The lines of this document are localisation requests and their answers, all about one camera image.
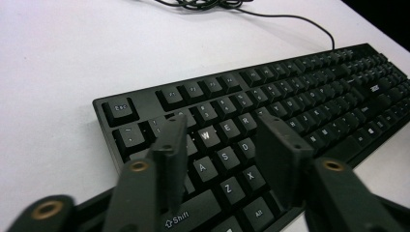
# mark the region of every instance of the black cable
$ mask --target black cable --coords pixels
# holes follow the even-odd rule
[[[332,34],[328,32],[325,28],[317,24],[316,22],[302,17],[298,15],[292,15],[292,14],[258,14],[258,13],[253,13],[253,12],[248,12],[245,10],[240,9],[242,4],[244,2],[251,2],[253,0],[175,0],[177,3],[168,3],[162,0],[155,0],[159,3],[162,3],[168,7],[183,7],[185,9],[191,10],[191,11],[208,11],[213,9],[216,6],[220,6],[222,8],[225,8],[227,10],[236,10],[241,13],[245,13],[248,15],[254,15],[254,16],[261,16],[261,17],[291,17],[291,18],[297,18],[303,21],[306,21],[315,27],[319,28],[321,31],[323,31],[326,35],[329,36],[329,38],[332,41],[332,50],[335,50],[335,39],[333,38]]]

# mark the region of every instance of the brass screw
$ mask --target brass screw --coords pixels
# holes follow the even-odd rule
[[[50,200],[39,205],[31,214],[34,219],[47,219],[57,215],[63,209],[63,202]]]
[[[130,166],[130,170],[134,172],[145,171],[148,166],[148,163],[145,161],[136,161]]]

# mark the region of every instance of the shift key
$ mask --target shift key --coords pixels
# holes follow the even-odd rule
[[[183,203],[175,216],[169,212],[162,215],[161,231],[191,231],[219,213],[220,205],[208,189]]]

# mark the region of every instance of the white table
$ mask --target white table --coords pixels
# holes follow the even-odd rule
[[[369,43],[410,74],[410,53],[338,0],[257,0],[244,9],[305,16],[337,47]],[[292,18],[190,13],[151,0],[3,0],[0,231],[42,197],[81,203],[115,185],[92,100],[330,48],[323,32]],[[357,168],[372,191],[406,207],[409,137],[408,125]]]

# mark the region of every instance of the black keyboard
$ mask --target black keyboard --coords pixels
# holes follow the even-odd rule
[[[118,171],[144,157],[176,114],[188,118],[189,172],[163,231],[278,231],[285,211],[254,162],[258,114],[285,121],[316,157],[356,166],[409,121],[410,80],[369,44],[94,100]]]

